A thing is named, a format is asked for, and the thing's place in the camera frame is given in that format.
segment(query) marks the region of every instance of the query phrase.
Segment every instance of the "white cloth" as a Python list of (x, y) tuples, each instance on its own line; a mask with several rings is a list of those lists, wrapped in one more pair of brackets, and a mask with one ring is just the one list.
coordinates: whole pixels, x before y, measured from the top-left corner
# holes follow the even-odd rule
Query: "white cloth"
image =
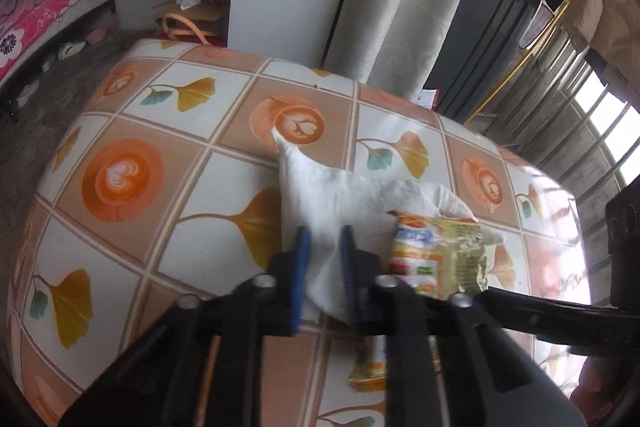
[[(388, 261), (396, 233), (391, 210), (420, 216), (474, 217), (466, 204), (442, 185), (365, 178), (325, 167), (305, 156), (276, 130), (280, 148), (283, 246), (292, 247), (296, 229), (311, 231), (311, 257), (306, 270), (306, 295), (325, 313), (347, 322), (338, 238), (353, 227), (356, 245)], [(502, 234), (481, 226), (486, 245), (504, 242)]]

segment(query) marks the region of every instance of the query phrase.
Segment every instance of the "metal bolt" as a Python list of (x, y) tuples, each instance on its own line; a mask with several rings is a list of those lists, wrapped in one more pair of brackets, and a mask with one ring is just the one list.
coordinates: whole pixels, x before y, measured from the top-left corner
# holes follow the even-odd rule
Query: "metal bolt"
[(454, 293), (449, 297), (449, 302), (457, 308), (471, 308), (474, 304), (474, 300), (463, 293)]
[(393, 275), (378, 275), (376, 277), (376, 284), (381, 288), (395, 288), (398, 286), (398, 279)]
[(273, 288), (276, 285), (276, 278), (268, 273), (261, 273), (254, 277), (254, 286), (258, 288)]
[(178, 298), (176, 303), (178, 304), (178, 308), (183, 310), (194, 310), (200, 305), (200, 297), (193, 293), (189, 293)]

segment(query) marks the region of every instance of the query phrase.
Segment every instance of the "food packet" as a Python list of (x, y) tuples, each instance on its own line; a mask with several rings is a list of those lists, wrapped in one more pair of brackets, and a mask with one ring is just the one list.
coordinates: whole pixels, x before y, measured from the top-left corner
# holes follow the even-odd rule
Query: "food packet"
[[(416, 292), (436, 299), (464, 292), (476, 295), (487, 288), (486, 254), (480, 225), (471, 219), (423, 217), (397, 213), (390, 273)], [(366, 350), (347, 382), (356, 391), (385, 388), (385, 337), (366, 339)], [(436, 374), (441, 373), (436, 338), (429, 337)]]

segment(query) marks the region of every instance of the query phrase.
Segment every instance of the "concrete floor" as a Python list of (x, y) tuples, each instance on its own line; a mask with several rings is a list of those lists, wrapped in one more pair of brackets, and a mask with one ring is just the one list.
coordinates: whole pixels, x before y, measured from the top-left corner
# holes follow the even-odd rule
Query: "concrete floor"
[[(74, 118), (132, 42), (109, 36), (40, 73), (40, 87), (18, 114), (0, 117), (0, 317), (6, 317), (10, 266), (40, 177)], [(6, 321), (0, 320), (0, 358), (8, 362)]]

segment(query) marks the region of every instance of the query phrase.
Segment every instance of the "pink blanket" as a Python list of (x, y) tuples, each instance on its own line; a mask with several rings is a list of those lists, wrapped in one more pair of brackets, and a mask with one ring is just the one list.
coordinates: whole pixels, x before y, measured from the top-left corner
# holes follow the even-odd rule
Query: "pink blanket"
[(9, 23), (9, 27), (4, 28), (0, 35), (0, 84), (20, 54), (42, 35), (54, 20), (79, 0), (39, 1), (41, 2), (33, 9), (14, 10), (14, 13), (0, 20), (0, 23)]

